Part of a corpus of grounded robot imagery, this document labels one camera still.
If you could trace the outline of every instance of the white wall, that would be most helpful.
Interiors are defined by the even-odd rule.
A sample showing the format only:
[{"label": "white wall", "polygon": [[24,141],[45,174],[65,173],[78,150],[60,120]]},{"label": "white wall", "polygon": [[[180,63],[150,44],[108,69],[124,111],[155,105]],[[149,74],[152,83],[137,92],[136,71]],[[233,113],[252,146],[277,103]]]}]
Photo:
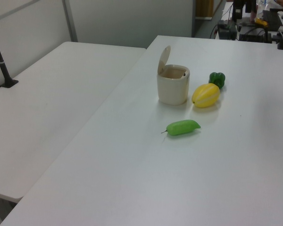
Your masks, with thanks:
[{"label": "white wall", "polygon": [[191,37],[194,0],[68,0],[79,42],[147,48],[157,35]]},{"label": "white wall", "polygon": [[0,19],[0,50],[12,78],[65,41],[70,36],[61,0],[40,0]]},{"label": "white wall", "polygon": [[222,0],[214,0],[213,12],[215,12],[215,10],[217,9],[217,6],[219,5],[219,3],[220,3],[221,1],[222,1]]}]

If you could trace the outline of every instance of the white cup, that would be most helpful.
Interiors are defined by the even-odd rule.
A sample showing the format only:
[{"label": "white cup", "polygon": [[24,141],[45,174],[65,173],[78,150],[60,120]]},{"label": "white cup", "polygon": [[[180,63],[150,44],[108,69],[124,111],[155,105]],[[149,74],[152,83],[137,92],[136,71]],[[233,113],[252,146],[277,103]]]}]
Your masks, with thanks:
[{"label": "white cup", "polygon": [[168,105],[181,105],[188,97],[190,70],[179,65],[166,65],[171,47],[164,49],[157,70],[157,89],[160,102]]}]

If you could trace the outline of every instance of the yellow object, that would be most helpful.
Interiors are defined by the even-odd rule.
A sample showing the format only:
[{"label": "yellow object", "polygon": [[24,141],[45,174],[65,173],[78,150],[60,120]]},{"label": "yellow object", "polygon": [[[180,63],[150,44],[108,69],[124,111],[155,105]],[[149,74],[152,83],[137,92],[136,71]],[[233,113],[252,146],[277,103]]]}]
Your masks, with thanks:
[{"label": "yellow object", "polygon": [[213,83],[199,86],[192,96],[192,102],[196,107],[209,107],[214,104],[220,96],[219,87]]},{"label": "yellow object", "polygon": [[261,20],[259,18],[255,18],[255,23],[256,24],[260,24],[260,25],[263,25],[264,27],[268,26],[268,23],[264,20]]}]

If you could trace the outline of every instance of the floor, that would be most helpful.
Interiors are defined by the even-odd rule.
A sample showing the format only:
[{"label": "floor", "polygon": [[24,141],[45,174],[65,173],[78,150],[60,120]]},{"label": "floor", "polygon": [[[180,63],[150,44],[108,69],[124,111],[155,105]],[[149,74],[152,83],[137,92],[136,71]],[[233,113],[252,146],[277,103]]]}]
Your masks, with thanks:
[{"label": "floor", "polygon": [[222,0],[222,3],[212,17],[212,20],[195,20],[195,38],[209,39],[214,26],[222,17],[225,3],[226,0]]}]

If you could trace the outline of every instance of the green pea pod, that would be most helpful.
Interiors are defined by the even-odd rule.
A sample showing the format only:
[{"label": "green pea pod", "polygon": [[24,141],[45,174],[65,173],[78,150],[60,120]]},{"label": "green pea pod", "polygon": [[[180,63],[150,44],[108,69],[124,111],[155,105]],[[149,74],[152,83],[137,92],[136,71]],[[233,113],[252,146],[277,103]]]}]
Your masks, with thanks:
[{"label": "green pea pod", "polygon": [[166,127],[165,132],[168,132],[168,134],[172,136],[177,136],[184,133],[190,133],[195,129],[200,129],[200,128],[201,128],[200,125],[194,120],[182,120],[169,124]]},{"label": "green pea pod", "polygon": [[221,89],[225,85],[225,74],[213,72],[209,75],[209,83],[213,83]]}]

